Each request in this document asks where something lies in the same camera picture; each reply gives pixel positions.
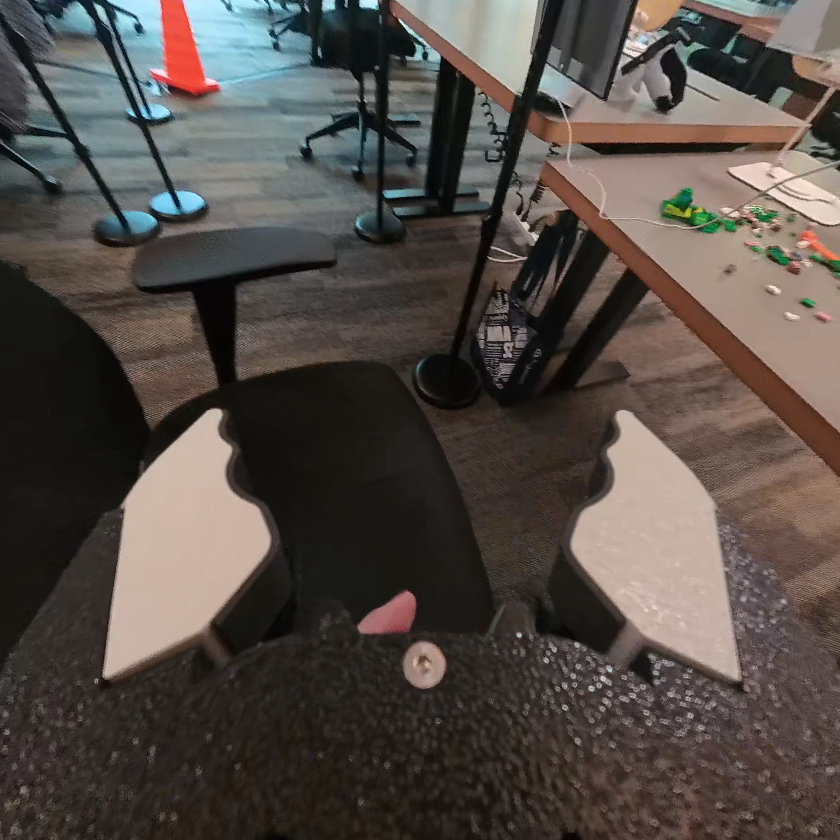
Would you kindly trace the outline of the scatter of tiny lego parts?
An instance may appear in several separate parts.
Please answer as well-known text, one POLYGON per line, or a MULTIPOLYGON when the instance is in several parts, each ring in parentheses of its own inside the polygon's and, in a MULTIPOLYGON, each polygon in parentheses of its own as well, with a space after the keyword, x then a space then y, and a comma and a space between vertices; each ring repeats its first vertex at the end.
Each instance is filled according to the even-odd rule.
POLYGON ((710 289, 729 319, 838 324, 838 264, 797 247, 809 226, 817 233, 814 223, 768 201, 715 214, 722 226, 710 234, 717 271, 710 289))

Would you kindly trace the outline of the black printed tote bag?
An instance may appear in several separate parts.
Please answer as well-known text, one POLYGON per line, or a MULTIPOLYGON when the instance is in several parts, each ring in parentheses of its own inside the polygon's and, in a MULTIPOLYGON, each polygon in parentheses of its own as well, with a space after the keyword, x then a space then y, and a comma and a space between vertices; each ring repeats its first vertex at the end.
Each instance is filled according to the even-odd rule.
POLYGON ((523 403, 536 392, 559 348, 560 284, 578 239, 571 210, 552 213, 515 279, 495 282, 470 345, 470 359, 486 393, 499 406, 523 403))

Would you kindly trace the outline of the black mesh office chair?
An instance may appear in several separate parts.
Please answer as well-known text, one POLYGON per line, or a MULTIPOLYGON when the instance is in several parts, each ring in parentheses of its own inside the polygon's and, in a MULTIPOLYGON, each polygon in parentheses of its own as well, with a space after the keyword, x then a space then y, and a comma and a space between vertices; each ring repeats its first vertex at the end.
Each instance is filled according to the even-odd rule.
POLYGON ((297 613, 362 622, 402 592, 415 631, 480 633, 490 583, 453 470, 394 370, 315 364, 223 385, 150 427, 106 341, 26 268, 2 262, 1 650, 79 548, 175 438, 228 413, 249 492, 278 526, 297 613))

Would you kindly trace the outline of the orange traffic cone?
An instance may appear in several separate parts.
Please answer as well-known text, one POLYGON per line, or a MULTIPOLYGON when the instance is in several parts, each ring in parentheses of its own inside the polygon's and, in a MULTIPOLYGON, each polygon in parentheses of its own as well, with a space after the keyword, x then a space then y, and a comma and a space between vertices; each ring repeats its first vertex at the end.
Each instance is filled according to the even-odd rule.
POLYGON ((169 89, 192 97, 221 91, 217 81, 207 77, 183 1, 160 1, 163 67, 150 76, 169 89))

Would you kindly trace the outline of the green lego build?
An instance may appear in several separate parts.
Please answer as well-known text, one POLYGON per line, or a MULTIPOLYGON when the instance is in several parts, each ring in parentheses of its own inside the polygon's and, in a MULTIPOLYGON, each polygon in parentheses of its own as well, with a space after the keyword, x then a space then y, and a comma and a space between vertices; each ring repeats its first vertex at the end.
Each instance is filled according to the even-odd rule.
POLYGON ((702 234, 714 234, 722 226, 721 217, 704 206, 695 203, 691 187, 683 187, 677 194, 666 198, 659 204, 659 214, 663 220, 676 223, 685 229, 702 234))

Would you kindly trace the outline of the white power strip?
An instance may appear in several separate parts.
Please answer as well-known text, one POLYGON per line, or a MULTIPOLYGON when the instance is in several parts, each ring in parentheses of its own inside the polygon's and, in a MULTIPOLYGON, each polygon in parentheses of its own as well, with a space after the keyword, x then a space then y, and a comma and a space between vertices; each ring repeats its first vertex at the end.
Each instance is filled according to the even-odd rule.
POLYGON ((536 245, 543 227, 545 215, 535 219, 522 219, 510 213, 505 216, 505 222, 500 229, 502 245, 490 247, 490 262, 499 265, 519 265, 530 255, 536 245))

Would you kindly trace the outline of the black pole stand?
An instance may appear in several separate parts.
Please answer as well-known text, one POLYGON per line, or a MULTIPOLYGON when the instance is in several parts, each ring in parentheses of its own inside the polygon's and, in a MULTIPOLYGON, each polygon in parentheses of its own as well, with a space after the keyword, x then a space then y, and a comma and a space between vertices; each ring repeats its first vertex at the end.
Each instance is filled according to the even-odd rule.
MULTIPOLYGON (((109 32, 103 26, 101 16, 94 2, 96 1, 80 1, 79 4, 89 16, 95 29, 96 37, 104 49, 108 60, 111 62, 108 49, 110 47, 109 32)), ((202 197, 194 192, 179 190, 175 187, 158 144, 152 134, 152 127, 143 123, 135 125, 140 129, 154 167, 163 183, 163 191, 152 196, 149 201, 151 215, 157 220, 166 223, 188 223, 205 216, 208 211, 208 205, 202 197)))
POLYGON ((140 77, 120 29, 119 21, 121 18, 125 18, 130 22, 134 33, 143 36, 145 35, 145 27, 142 21, 136 13, 117 3, 96 1, 94 4, 101 16, 102 24, 107 28, 110 36, 108 56, 115 69, 122 92, 126 97, 126 119, 137 125, 143 123, 151 127, 171 122, 174 118, 172 112, 154 99, 154 97, 161 95, 160 86, 154 80, 146 80, 140 77))
POLYGON ((505 157, 497 179, 490 210, 482 220, 479 245, 472 266, 458 324, 447 353, 432 353, 422 358, 413 372, 416 393, 429 405, 444 410, 462 410, 472 406, 480 397, 481 385, 471 363, 461 355, 467 336, 470 316, 480 290, 482 276, 494 244, 511 178, 527 132, 539 84, 550 53, 554 32, 560 22, 566 2, 548 1, 541 17, 537 42, 532 52, 520 92, 514 99, 507 122, 505 157))
POLYGON ((53 117, 60 126, 60 130, 56 133, 56 136, 70 143, 77 158, 83 163, 102 198, 112 211, 110 216, 99 219, 93 225, 93 237, 101 245, 108 247, 134 247, 155 238, 161 231, 161 226, 158 221, 148 213, 124 211, 121 208, 91 158, 88 147, 81 141, 81 138, 69 121, 65 110, 60 106, 53 91, 49 88, 46 79, 43 78, 35 62, 35 56, 26 43, 25 37, 11 25, 4 14, 1 14, 1 21, 3 34, 12 51, 19 62, 23 64, 42 99, 45 100, 53 117))
POLYGON ((373 245, 392 245, 405 237, 405 228, 399 217, 385 206, 385 130, 388 127, 390 65, 387 30, 391 19, 391 2, 377 3, 380 22, 379 55, 375 71, 375 121, 377 135, 375 205, 374 210, 358 216, 354 223, 355 233, 365 242, 373 245))

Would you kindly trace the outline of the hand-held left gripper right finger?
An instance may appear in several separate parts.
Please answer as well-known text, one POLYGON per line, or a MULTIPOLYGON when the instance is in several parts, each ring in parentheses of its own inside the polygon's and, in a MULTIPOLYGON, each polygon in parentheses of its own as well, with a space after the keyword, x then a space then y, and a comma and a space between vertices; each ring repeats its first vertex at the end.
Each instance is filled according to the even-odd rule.
POLYGON ((612 665, 656 655, 742 684, 717 506, 629 411, 607 425, 587 497, 563 532, 549 598, 560 627, 612 665))

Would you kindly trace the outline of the grey wood-edged background table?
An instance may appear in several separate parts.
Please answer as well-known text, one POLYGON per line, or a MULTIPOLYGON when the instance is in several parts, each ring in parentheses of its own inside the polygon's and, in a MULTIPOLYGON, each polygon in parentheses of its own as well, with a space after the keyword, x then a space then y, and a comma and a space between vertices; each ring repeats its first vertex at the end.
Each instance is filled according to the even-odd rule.
MULTIPOLYGON (((475 187, 459 187, 476 89, 510 112, 531 61, 538 2, 391 2, 406 27, 440 57, 432 132, 423 190, 388 190, 385 199, 404 221, 413 218, 485 215, 489 205, 474 200, 475 187)), ((572 140, 622 146, 698 150, 766 144, 780 149, 805 122, 700 73, 689 73, 684 100, 663 114, 643 94, 631 101, 594 97, 546 68, 539 89, 573 102, 572 140)))

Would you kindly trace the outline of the idle hand-held gripper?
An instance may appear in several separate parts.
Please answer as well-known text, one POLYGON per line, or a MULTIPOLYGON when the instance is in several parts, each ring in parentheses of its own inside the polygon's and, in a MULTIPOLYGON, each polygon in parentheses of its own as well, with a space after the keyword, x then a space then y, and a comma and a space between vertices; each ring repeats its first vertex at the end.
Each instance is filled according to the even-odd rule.
POLYGON ((688 46, 691 37, 681 27, 648 45, 616 70, 611 97, 615 102, 630 102, 644 89, 659 113, 670 113, 683 102, 687 71, 677 45, 688 46))

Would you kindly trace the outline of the white book stand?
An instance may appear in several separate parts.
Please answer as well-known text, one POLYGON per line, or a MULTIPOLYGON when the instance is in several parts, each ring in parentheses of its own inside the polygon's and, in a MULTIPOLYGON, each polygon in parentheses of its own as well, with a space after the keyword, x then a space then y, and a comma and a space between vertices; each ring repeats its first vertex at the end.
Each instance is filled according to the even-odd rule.
POLYGON ((839 225, 838 196, 810 181, 810 176, 821 169, 817 167, 804 174, 795 174, 786 168, 786 161, 838 89, 839 50, 835 48, 813 56, 794 56, 793 66, 800 77, 825 88, 822 98, 805 120, 806 127, 794 134, 771 161, 732 166, 728 168, 728 173, 751 187, 755 191, 755 199, 767 196, 812 223, 836 227, 839 225))

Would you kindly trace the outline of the pink curved piece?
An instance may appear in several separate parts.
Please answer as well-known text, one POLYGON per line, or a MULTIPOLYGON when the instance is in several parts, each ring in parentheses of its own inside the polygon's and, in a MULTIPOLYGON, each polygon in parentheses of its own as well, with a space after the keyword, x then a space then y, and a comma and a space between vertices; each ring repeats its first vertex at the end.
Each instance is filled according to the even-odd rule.
POLYGON ((364 616, 356 628, 361 635, 408 634, 413 628, 416 613, 414 593, 402 591, 364 616))

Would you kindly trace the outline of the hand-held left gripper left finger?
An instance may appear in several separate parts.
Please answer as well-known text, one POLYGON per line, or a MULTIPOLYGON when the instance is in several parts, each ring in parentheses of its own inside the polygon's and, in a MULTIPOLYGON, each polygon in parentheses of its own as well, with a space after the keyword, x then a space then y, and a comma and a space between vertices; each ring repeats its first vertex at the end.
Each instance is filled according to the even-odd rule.
POLYGON ((124 499, 105 681, 192 650, 225 668, 290 603, 285 548, 267 505, 247 488, 241 455, 226 412, 209 409, 124 499))

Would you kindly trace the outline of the black monitor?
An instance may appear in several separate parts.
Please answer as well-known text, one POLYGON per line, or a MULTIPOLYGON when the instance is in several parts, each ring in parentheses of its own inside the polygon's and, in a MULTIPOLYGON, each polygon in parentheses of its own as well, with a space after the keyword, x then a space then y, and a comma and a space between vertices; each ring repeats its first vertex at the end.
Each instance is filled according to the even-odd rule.
POLYGON ((563 1, 550 40, 541 93, 573 109, 608 98, 637 1, 563 1))

